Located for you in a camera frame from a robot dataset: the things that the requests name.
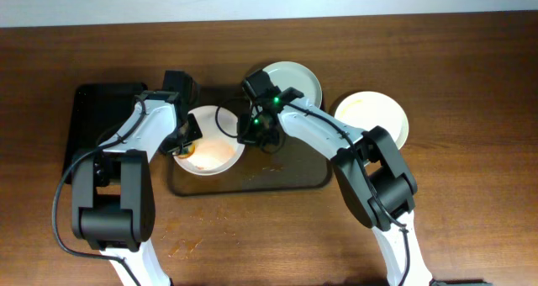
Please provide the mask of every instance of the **black bracket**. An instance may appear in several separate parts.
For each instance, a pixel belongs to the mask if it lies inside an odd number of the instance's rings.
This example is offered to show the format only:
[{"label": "black bracket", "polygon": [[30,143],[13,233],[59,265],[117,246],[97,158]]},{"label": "black bracket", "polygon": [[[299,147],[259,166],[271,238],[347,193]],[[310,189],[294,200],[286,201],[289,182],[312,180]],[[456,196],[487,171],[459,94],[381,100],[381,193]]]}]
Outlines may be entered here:
[{"label": "black bracket", "polygon": [[75,171],[73,233],[95,250],[117,247],[137,252],[140,243],[150,239],[156,215],[147,155],[145,151],[127,151],[112,159],[112,166],[119,166],[115,177],[120,181],[120,195],[97,193],[97,186],[108,185],[100,183],[98,172],[103,168],[98,158],[85,160]]},{"label": "black bracket", "polygon": [[355,148],[363,163],[381,162],[381,167],[370,176],[362,172],[351,150],[340,149],[330,161],[345,204],[350,212],[366,227],[390,229],[390,221],[375,202],[367,180],[377,191],[383,206],[393,217],[414,208],[413,195],[417,192],[414,179],[400,155],[390,134],[382,127],[362,133]]}]

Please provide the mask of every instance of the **white plate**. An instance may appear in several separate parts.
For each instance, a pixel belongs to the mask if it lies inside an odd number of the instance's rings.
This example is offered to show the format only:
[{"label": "white plate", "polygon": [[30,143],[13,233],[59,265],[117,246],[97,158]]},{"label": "white plate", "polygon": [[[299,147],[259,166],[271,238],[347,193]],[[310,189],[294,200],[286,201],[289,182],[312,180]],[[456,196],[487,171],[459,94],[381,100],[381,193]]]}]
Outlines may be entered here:
[{"label": "white plate", "polygon": [[318,78],[305,66],[295,62],[282,61],[273,63],[263,69],[269,74],[271,82],[281,91],[293,87],[304,93],[304,96],[318,108],[321,106],[321,86]]},{"label": "white plate", "polygon": [[[193,142],[194,153],[185,159],[174,156],[177,164],[188,172],[199,176],[211,176],[232,167],[241,157],[245,146],[237,139],[223,134],[215,124],[216,106],[202,106],[189,111],[194,114],[202,131],[202,138]],[[237,117],[228,109],[219,111],[220,126],[231,135],[236,135]]]},{"label": "white plate", "polygon": [[409,122],[402,107],[389,96],[375,92],[354,93],[336,109],[335,118],[348,125],[371,130],[377,125],[393,137],[398,149],[409,135]]}]

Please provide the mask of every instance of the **round plate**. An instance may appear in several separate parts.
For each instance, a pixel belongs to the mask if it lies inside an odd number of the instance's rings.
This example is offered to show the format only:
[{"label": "round plate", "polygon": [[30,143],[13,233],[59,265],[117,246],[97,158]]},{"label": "round plate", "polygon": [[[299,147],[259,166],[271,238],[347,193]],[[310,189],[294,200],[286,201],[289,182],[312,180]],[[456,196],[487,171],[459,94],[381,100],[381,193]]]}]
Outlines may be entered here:
[{"label": "round plate", "polygon": [[393,137],[398,149],[409,135],[409,122],[402,107],[382,93],[360,92],[345,98],[336,109],[335,118],[356,128],[371,130],[377,125]]},{"label": "round plate", "polygon": [[[229,169],[245,149],[237,139],[229,138],[217,128],[216,110],[216,106],[209,105],[189,111],[196,117],[203,137],[193,142],[194,153],[190,157],[180,159],[174,156],[180,167],[199,176],[211,176]],[[236,134],[237,117],[228,109],[220,109],[219,124],[227,133]]]},{"label": "round plate", "polygon": [[318,78],[305,66],[295,62],[282,61],[273,63],[263,69],[269,74],[271,82],[281,91],[293,87],[304,93],[304,96],[318,108],[321,106],[321,86]]}]

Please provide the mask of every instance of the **wooden table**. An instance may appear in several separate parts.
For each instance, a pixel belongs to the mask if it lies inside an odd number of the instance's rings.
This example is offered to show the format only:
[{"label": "wooden table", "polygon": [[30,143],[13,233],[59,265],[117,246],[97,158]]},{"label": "wooden table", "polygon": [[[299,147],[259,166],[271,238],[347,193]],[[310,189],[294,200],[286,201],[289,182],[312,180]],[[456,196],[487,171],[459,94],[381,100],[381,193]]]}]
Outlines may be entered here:
[{"label": "wooden table", "polygon": [[[107,262],[52,238],[50,206],[72,96],[84,82],[203,85],[297,61],[326,103],[354,91],[396,99],[419,182],[416,230],[438,279],[538,284],[538,13],[469,13],[0,30],[0,284],[119,284]],[[372,232],[323,189],[182,199],[151,163],[153,243],[176,285],[367,283],[385,265]],[[68,246],[71,189],[61,197]]]}]

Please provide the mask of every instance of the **wall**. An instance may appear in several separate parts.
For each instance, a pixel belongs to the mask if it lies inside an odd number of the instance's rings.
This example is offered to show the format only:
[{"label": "wall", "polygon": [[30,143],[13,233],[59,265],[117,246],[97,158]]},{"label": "wall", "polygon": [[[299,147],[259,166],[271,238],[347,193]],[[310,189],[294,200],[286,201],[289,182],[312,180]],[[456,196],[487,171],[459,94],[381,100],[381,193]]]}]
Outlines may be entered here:
[{"label": "wall", "polygon": [[538,0],[0,0],[0,26],[538,9]]}]

